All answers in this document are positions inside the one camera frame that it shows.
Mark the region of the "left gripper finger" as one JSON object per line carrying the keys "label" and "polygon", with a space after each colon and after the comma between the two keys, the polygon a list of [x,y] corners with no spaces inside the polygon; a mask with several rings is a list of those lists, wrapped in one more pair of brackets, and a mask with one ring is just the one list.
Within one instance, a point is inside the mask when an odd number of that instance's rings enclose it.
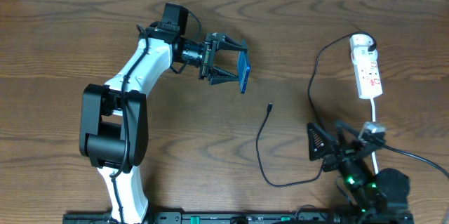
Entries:
{"label": "left gripper finger", "polygon": [[213,33],[213,52],[217,52],[219,50],[226,51],[243,51],[247,52],[248,48],[243,43],[238,43],[234,41],[231,37],[227,36],[224,33]]}
{"label": "left gripper finger", "polygon": [[208,80],[210,85],[222,84],[230,81],[238,81],[239,77],[227,70],[219,67],[211,67],[208,73]]}

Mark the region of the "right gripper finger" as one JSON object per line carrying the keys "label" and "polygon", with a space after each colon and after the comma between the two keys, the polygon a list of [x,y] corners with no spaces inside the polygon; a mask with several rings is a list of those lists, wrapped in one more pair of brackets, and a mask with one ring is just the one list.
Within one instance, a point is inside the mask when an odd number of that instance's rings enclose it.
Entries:
{"label": "right gripper finger", "polygon": [[342,136],[343,135],[343,130],[346,130],[347,132],[352,134],[355,138],[359,138],[360,131],[357,131],[356,129],[354,129],[352,126],[350,126],[349,124],[347,124],[344,121],[337,120],[335,122],[335,127],[337,129],[337,134],[338,135]]}
{"label": "right gripper finger", "polygon": [[338,142],[329,133],[315,123],[307,124],[307,136],[309,141],[309,160],[315,161],[335,154]]}

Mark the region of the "Samsung Galaxy smartphone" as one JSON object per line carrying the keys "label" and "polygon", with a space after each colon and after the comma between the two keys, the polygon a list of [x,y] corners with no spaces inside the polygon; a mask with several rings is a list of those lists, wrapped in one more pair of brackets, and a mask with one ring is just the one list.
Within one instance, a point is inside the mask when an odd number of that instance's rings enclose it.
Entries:
{"label": "Samsung Galaxy smartphone", "polygon": [[240,51],[237,62],[240,93],[244,94],[248,85],[250,75],[250,58],[247,51]]}

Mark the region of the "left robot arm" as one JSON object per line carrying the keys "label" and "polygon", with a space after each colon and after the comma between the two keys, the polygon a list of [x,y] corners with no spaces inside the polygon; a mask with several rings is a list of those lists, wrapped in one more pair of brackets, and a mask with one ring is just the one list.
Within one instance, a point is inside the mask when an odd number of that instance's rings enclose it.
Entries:
{"label": "left robot arm", "polygon": [[149,200],[140,164],[149,141],[147,98],[174,62],[200,69],[210,84],[237,81],[246,90],[250,60],[245,41],[209,33],[201,43],[184,38],[185,22],[138,27],[138,47],[113,78],[89,84],[82,97],[80,153],[105,180],[112,202],[110,221],[148,223]]}

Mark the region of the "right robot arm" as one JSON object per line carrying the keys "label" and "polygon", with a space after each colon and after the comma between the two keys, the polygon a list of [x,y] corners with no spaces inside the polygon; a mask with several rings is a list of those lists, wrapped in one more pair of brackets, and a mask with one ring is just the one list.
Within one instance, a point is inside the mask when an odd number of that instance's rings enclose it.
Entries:
{"label": "right robot arm", "polygon": [[408,209],[410,179],[397,169],[372,172],[364,159],[385,146],[386,128],[368,121],[360,131],[338,121],[334,138],[309,122],[309,160],[338,171],[354,202],[330,212],[327,223],[413,223]]}

